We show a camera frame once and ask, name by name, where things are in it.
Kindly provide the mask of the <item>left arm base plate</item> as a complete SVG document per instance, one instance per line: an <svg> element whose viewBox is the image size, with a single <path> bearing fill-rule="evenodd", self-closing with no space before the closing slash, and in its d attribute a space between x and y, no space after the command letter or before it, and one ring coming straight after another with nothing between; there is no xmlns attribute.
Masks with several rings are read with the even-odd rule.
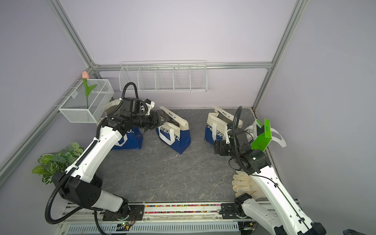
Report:
<svg viewBox="0 0 376 235"><path fill-rule="evenodd" d="M103 214L103 221L142 221L143 216L145 214L145 205L142 204L134 204L134 205L129 205L128 209L128 215L121 217L120 215L111 212L111 211L106 211Z"/></svg>

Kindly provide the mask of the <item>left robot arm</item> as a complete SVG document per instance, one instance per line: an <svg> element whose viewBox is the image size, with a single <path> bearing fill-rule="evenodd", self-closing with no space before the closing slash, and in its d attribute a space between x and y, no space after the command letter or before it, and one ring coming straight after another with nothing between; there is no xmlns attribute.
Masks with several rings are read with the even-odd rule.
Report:
<svg viewBox="0 0 376 235"><path fill-rule="evenodd" d="M96 136L80 157L64 172L56 173L52 179L55 184L45 208L45 220L49 224L58 224L81 209L109 211L120 219L131 214L128 200L108 193L96 180L96 172L112 150L128 131L133 128L153 130L162 126L167 120L162 113L153 110L154 102L139 97L121 97L120 103L97 126ZM78 205L78 208L65 216L52 218L52 204L57 195Z"/></svg>

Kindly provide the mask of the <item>blue beige takeout bag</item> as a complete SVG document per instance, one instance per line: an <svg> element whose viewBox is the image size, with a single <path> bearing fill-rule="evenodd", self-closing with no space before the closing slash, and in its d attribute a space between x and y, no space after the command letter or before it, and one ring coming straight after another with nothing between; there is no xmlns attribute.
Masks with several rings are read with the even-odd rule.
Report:
<svg viewBox="0 0 376 235"><path fill-rule="evenodd" d="M96 130L99 146L109 153L125 149L141 149L143 136L139 127L134 126L127 117L120 115L116 108L120 100L114 100L104 106L106 116L100 120Z"/></svg>

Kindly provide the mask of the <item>green and white takeout bag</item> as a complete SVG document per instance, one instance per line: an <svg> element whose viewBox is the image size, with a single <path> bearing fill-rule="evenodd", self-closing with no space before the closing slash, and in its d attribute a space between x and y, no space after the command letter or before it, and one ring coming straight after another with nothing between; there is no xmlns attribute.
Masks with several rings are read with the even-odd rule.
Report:
<svg viewBox="0 0 376 235"><path fill-rule="evenodd" d="M265 151L271 142L278 143L281 147L286 147L287 143L282 135L271 127L270 120L264 119L264 124L256 119L252 125L245 129L247 140L251 142L252 150Z"/></svg>

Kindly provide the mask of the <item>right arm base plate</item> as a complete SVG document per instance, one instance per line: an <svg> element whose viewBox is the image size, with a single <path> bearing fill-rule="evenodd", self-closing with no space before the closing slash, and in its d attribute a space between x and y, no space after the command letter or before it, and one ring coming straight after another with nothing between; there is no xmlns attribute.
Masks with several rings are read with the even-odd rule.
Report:
<svg viewBox="0 0 376 235"><path fill-rule="evenodd" d="M219 214L222 215L223 219L250 219L251 218L244 213L241 206L237 203L222 203Z"/></svg>

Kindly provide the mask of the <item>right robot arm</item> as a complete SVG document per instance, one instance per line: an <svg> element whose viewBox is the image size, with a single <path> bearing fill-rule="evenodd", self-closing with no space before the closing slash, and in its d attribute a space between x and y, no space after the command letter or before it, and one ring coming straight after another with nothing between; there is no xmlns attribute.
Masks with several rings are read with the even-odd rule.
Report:
<svg viewBox="0 0 376 235"><path fill-rule="evenodd" d="M271 142L286 147L284 138L268 119L255 120L243 129L241 112L242 107L234 115L215 107L205 131L214 153L230 156L239 166L233 183L237 215L254 219L272 235L326 234L324 226L313 222L298 206L265 154Z"/></svg>

